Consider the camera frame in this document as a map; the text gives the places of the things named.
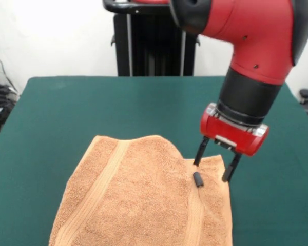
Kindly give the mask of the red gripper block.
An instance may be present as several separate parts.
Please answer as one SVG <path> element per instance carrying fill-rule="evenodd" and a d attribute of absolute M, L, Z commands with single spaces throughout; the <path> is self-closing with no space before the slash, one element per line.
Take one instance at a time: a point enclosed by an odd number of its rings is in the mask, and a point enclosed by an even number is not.
<path fill-rule="evenodd" d="M 261 124 L 257 128 L 242 128 L 234 123 L 221 120 L 208 113 L 204 113 L 200 122 L 200 132 L 204 135 L 193 164 L 199 166 L 209 138 L 221 142 L 235 153 L 232 162 L 226 168 L 223 176 L 223 182 L 229 182 L 240 162 L 242 154 L 253 156 L 265 141 L 269 127 Z"/>

